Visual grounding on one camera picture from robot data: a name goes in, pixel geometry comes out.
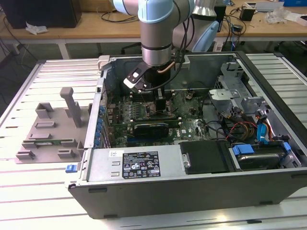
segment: metal grating table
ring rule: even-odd
[[[248,54],[248,58],[263,74],[297,118],[307,127],[307,79],[285,57],[274,54]],[[249,81],[254,92],[258,88]]]
[[[297,80],[301,74],[295,68],[291,68],[283,58],[276,58],[274,55],[250,55],[249,58],[268,77],[268,80],[272,81],[278,92],[288,92],[288,96],[283,97],[284,100],[290,98],[295,102],[293,98],[301,98],[300,104],[289,104],[295,114],[307,113],[307,105],[303,104],[304,97],[299,97],[297,94],[300,91],[300,95],[304,95],[306,86]],[[292,92],[295,90],[293,97],[289,88],[287,91],[279,91],[279,88],[283,88],[277,82],[280,79],[278,76],[284,77],[288,85],[289,79],[293,80],[290,88]],[[74,89],[74,99],[80,106],[87,106],[94,97],[96,80],[99,77],[97,59],[55,60],[38,64],[1,117],[1,230],[41,228],[45,230],[70,228],[128,230],[163,227],[172,227],[172,229],[219,227],[236,230],[307,228],[307,188],[297,191],[281,204],[273,206],[94,220],[88,217],[85,210],[65,188],[64,183],[75,178],[75,175],[65,173],[67,163],[16,165],[15,154],[36,118],[37,104],[48,101],[55,108],[65,107],[66,104],[59,96],[59,92],[62,86],[71,86]]]

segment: blue clip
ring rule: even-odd
[[[268,143],[268,141],[265,139],[266,132],[267,132],[267,127],[263,123],[258,124],[257,140],[262,141],[264,144]]]
[[[99,113],[100,113],[100,114],[104,114],[105,111],[106,111],[106,109],[105,109],[102,105],[99,106]]]
[[[284,142],[283,147],[284,147],[284,149],[286,150],[287,153],[291,151],[291,146],[289,145],[288,142]]]
[[[235,155],[239,155],[239,154],[243,154],[243,155],[253,154],[255,152],[253,147],[251,145],[248,145],[248,144],[235,145],[234,147],[232,147],[232,150],[233,150]]]
[[[98,123],[98,124],[102,124],[102,123],[103,123],[103,119],[98,118],[98,119],[97,119],[97,123]]]
[[[67,165],[66,169],[65,169],[65,172],[66,173],[76,173],[78,170],[77,170],[77,165],[76,164],[69,164]]]
[[[96,145],[100,145],[100,140],[95,139],[95,140],[94,140],[94,144],[96,144]]]
[[[102,130],[102,125],[98,124],[98,125],[96,126],[96,129],[97,129],[98,131],[101,131],[101,130]]]

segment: desk leg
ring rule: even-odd
[[[102,55],[102,48],[101,48],[101,43],[96,43],[97,49],[98,49],[98,54]]]
[[[18,44],[6,44],[6,47],[15,55],[19,55],[19,50],[17,48]]]
[[[62,54],[63,59],[70,59],[71,56],[70,56],[70,54],[68,52],[67,44],[65,44],[65,43],[58,43],[58,46],[59,46],[59,50],[60,50],[60,52]]]
[[[271,52],[273,43],[274,43],[273,41],[268,42],[267,46],[264,49],[264,52]]]
[[[213,52],[221,52],[224,44],[224,39],[217,38],[214,43]]]

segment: warning label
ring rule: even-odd
[[[123,153],[123,178],[161,176],[158,152]]]

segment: wooden desk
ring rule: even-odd
[[[232,9],[240,7],[246,0],[234,0],[235,6],[228,6],[226,13],[229,14]],[[293,13],[307,14],[307,7],[286,7]],[[268,24],[265,19],[266,13],[256,13],[251,22],[245,22],[246,32],[240,37],[240,41],[300,41],[307,40],[307,27],[301,26],[296,22],[287,21],[286,23]],[[239,20],[232,18],[232,23],[243,25]],[[221,32],[216,38],[214,45],[215,51],[221,51],[225,37],[228,34],[228,26],[223,24]]]
[[[235,6],[227,7],[226,13],[241,6],[245,0],[234,0]],[[291,12],[307,14],[307,7],[287,7]],[[241,41],[298,41],[307,40],[307,27],[295,22],[268,24],[264,20],[264,13],[254,15],[251,22],[246,22],[247,29]],[[129,16],[121,13],[113,13],[111,20],[122,20]],[[241,24],[240,21],[232,19],[232,23]],[[48,28],[45,34],[33,35],[25,29],[14,30],[12,33],[24,44],[58,44],[63,59],[70,58],[66,44],[69,43],[107,43],[107,42],[139,42],[140,27],[138,22],[116,24],[108,23],[100,19],[96,12],[84,12],[76,28]],[[224,23],[221,32],[215,39],[214,51],[221,51],[223,42],[226,40],[228,27]],[[8,33],[0,18],[0,37],[6,44],[16,44],[16,41]]]
[[[122,20],[129,16],[121,13],[113,13],[110,20]],[[23,44],[57,44],[63,59],[69,59],[67,50],[69,43],[108,43],[108,42],[139,42],[139,22],[117,24],[109,23],[100,19],[96,12],[83,12],[76,28],[48,28],[49,32],[33,35],[25,29],[13,29],[10,31]],[[16,44],[3,24],[3,17],[0,17],[0,38],[5,44]]]

